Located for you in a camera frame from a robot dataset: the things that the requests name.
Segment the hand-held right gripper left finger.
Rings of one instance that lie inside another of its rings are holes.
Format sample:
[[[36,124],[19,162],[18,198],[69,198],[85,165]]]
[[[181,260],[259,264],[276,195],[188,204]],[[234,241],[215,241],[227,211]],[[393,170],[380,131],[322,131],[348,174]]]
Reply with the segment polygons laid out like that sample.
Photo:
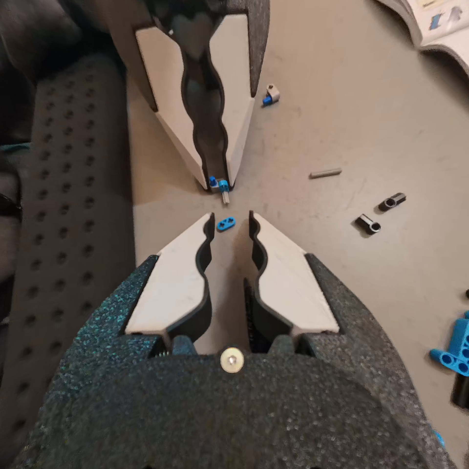
[[[168,345],[201,338],[212,321],[206,269],[212,261],[214,213],[204,214],[157,254],[129,319],[126,335],[159,336]]]

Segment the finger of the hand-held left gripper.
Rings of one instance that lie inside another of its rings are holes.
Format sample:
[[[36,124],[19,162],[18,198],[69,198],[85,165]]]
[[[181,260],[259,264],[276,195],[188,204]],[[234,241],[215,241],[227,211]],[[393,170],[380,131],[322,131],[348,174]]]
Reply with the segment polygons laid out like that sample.
[[[189,171],[207,190],[194,124],[182,96],[184,62],[179,44],[158,27],[137,30],[136,39],[156,102],[155,115]]]
[[[210,56],[222,88],[221,123],[226,132],[225,160],[230,187],[243,159],[255,104],[251,96],[248,18],[226,15],[210,39]]]

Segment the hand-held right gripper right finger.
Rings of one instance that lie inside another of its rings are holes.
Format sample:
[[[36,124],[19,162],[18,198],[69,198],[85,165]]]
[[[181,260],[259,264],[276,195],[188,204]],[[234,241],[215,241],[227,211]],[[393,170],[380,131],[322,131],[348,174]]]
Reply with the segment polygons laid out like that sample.
[[[309,334],[340,332],[339,323],[316,279],[307,252],[260,214],[249,212],[252,260],[249,284],[249,346],[267,353],[279,336],[290,337],[294,352],[314,354]]]

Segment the grey desk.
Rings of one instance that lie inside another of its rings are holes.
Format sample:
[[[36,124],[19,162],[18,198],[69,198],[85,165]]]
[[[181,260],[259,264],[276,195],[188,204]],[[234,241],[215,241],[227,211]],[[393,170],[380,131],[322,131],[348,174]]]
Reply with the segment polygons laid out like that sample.
[[[268,84],[280,99],[262,106]],[[374,314],[400,353],[431,425],[458,466],[468,414],[450,403],[445,347],[468,310],[468,81],[443,55],[417,53],[373,1],[272,1],[259,92],[242,165],[224,207],[198,189],[128,79],[137,263],[201,215],[234,215],[207,268],[214,317],[200,354],[247,346],[243,279],[254,281],[254,210],[315,254]],[[341,168],[337,176],[310,173]],[[402,192],[387,212],[378,205]],[[366,214],[381,225],[368,235]]]

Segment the black tube connector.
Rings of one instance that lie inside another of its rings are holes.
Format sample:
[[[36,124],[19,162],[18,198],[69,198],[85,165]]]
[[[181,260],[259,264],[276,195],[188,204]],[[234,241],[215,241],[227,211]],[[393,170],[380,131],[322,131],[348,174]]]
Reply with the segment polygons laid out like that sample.
[[[366,214],[361,214],[355,219],[355,224],[368,235],[374,235],[381,230],[381,225],[377,221],[373,221]]]
[[[381,202],[378,205],[378,209],[381,212],[387,212],[390,209],[396,208],[397,206],[399,206],[401,203],[406,201],[406,199],[407,199],[407,196],[404,193],[398,192],[398,193],[386,198],[383,202]]]

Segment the dark perforated panel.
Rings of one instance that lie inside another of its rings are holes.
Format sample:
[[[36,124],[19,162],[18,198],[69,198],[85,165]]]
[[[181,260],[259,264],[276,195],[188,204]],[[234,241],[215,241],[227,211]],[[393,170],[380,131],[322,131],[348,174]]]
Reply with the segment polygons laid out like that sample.
[[[94,52],[38,82],[1,380],[1,468],[62,355],[135,266],[126,78]]]

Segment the person's dark hoodie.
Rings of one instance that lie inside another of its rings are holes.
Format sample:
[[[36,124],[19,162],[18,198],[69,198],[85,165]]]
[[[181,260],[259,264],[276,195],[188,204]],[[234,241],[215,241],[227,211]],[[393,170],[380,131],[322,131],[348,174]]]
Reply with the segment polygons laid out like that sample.
[[[33,87],[46,75],[99,51],[124,67],[136,65],[125,7],[138,1],[1,1],[1,282],[13,275],[19,242],[20,183],[15,159],[31,141]]]

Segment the blue angled beam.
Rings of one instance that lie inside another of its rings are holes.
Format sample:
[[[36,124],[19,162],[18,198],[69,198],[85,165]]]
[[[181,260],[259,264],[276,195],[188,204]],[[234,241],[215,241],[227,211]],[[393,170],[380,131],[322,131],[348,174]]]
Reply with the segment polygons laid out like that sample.
[[[469,376],[469,312],[457,319],[447,350],[431,349],[431,360],[464,376]]]

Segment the instruction booklet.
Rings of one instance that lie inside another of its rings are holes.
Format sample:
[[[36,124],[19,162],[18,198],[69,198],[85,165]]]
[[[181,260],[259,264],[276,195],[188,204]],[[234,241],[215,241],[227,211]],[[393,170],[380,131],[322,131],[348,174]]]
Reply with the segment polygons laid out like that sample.
[[[407,25],[419,52],[445,53],[469,75],[467,0],[380,0]]]

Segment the pile of building pieces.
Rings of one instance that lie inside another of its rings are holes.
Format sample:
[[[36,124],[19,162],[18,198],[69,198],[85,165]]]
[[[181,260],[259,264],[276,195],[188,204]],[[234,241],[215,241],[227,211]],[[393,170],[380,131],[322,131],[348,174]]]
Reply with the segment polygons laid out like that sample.
[[[451,401],[457,407],[468,410],[468,408],[469,408],[469,377],[464,377],[464,376],[462,376],[462,375],[460,375],[456,372],[455,372],[455,376],[456,376],[456,378],[455,378],[453,393],[452,393],[452,396],[451,396]]]

